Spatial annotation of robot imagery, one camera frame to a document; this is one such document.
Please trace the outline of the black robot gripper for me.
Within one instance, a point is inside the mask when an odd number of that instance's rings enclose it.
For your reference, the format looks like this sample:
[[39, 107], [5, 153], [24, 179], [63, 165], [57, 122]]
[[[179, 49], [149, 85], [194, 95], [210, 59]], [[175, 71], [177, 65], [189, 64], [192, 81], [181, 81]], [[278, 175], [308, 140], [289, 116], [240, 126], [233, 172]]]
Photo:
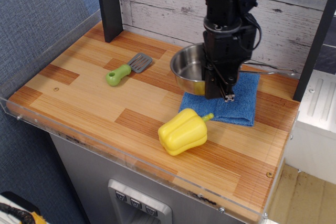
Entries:
[[203, 32], [205, 57], [203, 79], [204, 97], [208, 100], [235, 100], [233, 87], [239, 79], [239, 68], [251, 58], [257, 28], [243, 25], [235, 33]]

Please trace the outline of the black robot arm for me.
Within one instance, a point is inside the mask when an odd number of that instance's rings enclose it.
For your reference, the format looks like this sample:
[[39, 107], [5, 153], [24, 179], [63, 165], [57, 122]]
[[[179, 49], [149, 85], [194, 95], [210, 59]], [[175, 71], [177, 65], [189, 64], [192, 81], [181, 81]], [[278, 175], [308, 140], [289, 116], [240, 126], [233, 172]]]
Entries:
[[205, 0], [202, 79], [205, 98], [233, 101], [233, 87], [245, 61], [258, 47], [261, 27], [250, 10], [257, 0]]

